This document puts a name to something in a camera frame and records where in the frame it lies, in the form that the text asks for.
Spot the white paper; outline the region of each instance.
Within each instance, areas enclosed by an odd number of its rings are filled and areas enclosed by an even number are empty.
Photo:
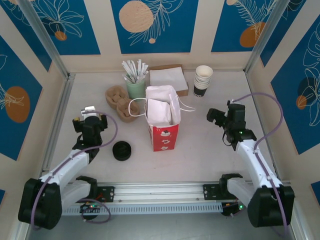
[[[174,67],[163,70],[150,70],[150,85],[171,85],[173,86],[175,91],[183,91],[188,89],[181,67]]]
[[[147,118],[151,125],[170,126],[171,109],[170,105],[164,101],[148,99],[147,101]]]
[[[148,99],[158,100],[161,102],[166,102],[170,105],[171,110],[171,124],[176,125],[180,123],[181,120],[181,111],[178,95],[171,85],[164,86],[148,86],[145,90],[145,97]]]

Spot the decorative wallpaper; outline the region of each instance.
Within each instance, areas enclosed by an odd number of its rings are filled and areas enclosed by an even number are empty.
[[[35,45],[35,49],[41,48],[38,42],[34,44],[38,38],[30,33],[31,27],[16,1],[0,0],[0,3],[23,37],[29,39],[27,43]],[[84,0],[32,0],[30,3],[60,55],[100,54]]]
[[[111,0],[122,54],[189,53],[198,0]]]
[[[299,154],[320,143],[320,16],[271,81]]]
[[[278,0],[225,0],[211,52],[252,51]]]
[[[51,58],[47,51],[42,46],[37,35],[31,28],[28,20],[21,12],[19,6],[14,0],[0,0],[0,5],[6,14],[9,16],[15,27],[18,29],[24,40],[28,43],[34,54],[37,56],[43,67],[49,71],[51,65]]]
[[[269,62],[271,56],[274,54],[279,43],[285,36],[286,32],[290,28],[291,24],[298,15],[300,9],[305,4],[306,0],[290,0],[288,6],[282,14],[281,19],[276,25],[273,33],[271,34],[268,42],[266,43],[260,58],[263,63],[263,66],[266,66]]]
[[[42,91],[0,36],[0,154],[17,160]]]

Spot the green cup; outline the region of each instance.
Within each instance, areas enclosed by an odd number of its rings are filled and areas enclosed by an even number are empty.
[[[126,89],[128,90],[130,99],[138,99],[138,98],[146,97],[146,87],[145,87],[144,79],[139,83],[129,83],[127,81],[125,83],[126,83]]]

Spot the white paper bag handle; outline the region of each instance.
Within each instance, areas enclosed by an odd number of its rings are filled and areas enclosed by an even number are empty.
[[[192,109],[192,110],[187,110],[187,109],[183,109],[183,108],[180,107],[180,110],[186,111],[186,112],[194,112],[194,111],[196,110],[194,107],[185,105],[185,104],[180,100],[180,97],[179,97],[178,95],[177,95],[177,97],[178,97],[178,99],[179,99],[179,102],[180,102],[183,106],[185,106],[185,107],[187,107],[187,108],[189,108],[189,109]]]
[[[132,116],[132,117],[140,117],[140,116],[146,115],[146,112],[144,112],[144,113],[142,113],[142,114],[140,114],[140,115],[132,115],[132,114],[131,114],[131,112],[130,112],[130,105],[131,105],[131,103],[132,103],[133,101],[135,101],[135,100],[139,100],[139,99],[144,99],[144,100],[146,100],[146,101],[147,101],[147,99],[146,99],[146,98],[138,97],[138,98],[132,99],[132,100],[129,102],[129,105],[128,105],[128,111],[129,111],[130,116]]]

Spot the red paper bag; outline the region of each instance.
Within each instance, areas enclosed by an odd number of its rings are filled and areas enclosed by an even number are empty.
[[[134,117],[145,115],[145,119],[148,123],[148,130],[150,133],[151,144],[154,152],[172,150],[175,148],[178,132],[179,132],[179,124],[181,120],[181,110],[187,112],[193,112],[195,109],[193,107],[189,107],[184,105],[175,89],[171,85],[165,86],[148,86],[145,91],[146,98],[136,98],[136,99],[145,99],[145,113],[134,116],[130,113],[130,104],[128,106],[129,114]],[[154,125],[150,123],[148,119],[148,99],[154,99],[161,102],[166,102],[170,105],[171,112],[171,125],[169,126],[160,126]],[[180,102],[192,110],[186,110],[180,108]]]

